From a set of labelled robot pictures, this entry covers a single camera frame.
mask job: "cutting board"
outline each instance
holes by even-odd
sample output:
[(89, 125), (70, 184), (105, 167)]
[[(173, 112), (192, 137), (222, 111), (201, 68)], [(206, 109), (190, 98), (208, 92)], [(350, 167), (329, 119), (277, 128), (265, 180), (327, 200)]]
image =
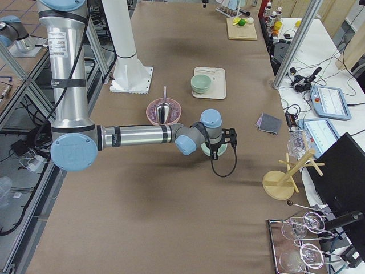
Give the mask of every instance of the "cutting board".
[(249, 41), (257, 40), (257, 34), (254, 24), (246, 23), (243, 27), (240, 27), (238, 24), (233, 26), (232, 20), (233, 18), (227, 18), (228, 39)]

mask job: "light green bowl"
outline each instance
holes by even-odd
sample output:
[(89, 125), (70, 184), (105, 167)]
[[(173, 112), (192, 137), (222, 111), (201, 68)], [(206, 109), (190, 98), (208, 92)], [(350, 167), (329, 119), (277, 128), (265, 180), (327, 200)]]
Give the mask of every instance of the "light green bowl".
[(192, 77), (190, 83), (192, 85), (193, 91), (203, 94), (209, 90), (212, 80), (210, 80), (210, 77), (207, 75), (197, 74)]

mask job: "bottle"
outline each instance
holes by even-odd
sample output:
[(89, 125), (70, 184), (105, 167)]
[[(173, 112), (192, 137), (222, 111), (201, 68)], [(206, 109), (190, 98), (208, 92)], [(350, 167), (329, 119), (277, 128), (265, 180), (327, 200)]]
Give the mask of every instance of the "bottle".
[(263, 16), (263, 18), (264, 18), (265, 22), (267, 22), (267, 20), (268, 20), (268, 19), (269, 19), (269, 17), (270, 17), (271, 5), (272, 5), (272, 3), (271, 3), (271, 2), (267, 3), (267, 6), (266, 6), (266, 7), (264, 8), (264, 10), (263, 10), (263, 14), (262, 14), (262, 16)]
[(278, 10), (276, 12), (276, 22), (281, 21), (281, 16), (283, 15), (282, 8), (278, 7)]
[(267, 19), (267, 27), (273, 27), (276, 20), (276, 11), (273, 11), (273, 13), (270, 15), (270, 17)]

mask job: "black monitor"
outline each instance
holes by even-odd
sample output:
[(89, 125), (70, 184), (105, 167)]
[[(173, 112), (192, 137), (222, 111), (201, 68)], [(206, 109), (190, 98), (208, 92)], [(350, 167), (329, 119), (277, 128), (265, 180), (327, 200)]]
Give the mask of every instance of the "black monitor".
[[(336, 217), (352, 211), (365, 214), (365, 152), (345, 133), (321, 157), (317, 163), (323, 176), (314, 168), (308, 168), (315, 189)], [(343, 227), (360, 257), (365, 260), (365, 220)]]

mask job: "white tray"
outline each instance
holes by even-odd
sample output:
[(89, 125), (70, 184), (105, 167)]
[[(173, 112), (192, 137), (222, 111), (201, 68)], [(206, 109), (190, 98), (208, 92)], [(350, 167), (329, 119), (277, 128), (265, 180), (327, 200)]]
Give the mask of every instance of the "white tray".
[(226, 98), (226, 71), (217, 67), (196, 67), (194, 75), (204, 74), (212, 80), (209, 90), (204, 94), (199, 94), (193, 91), (193, 96), (196, 98), (205, 99), (224, 99)]

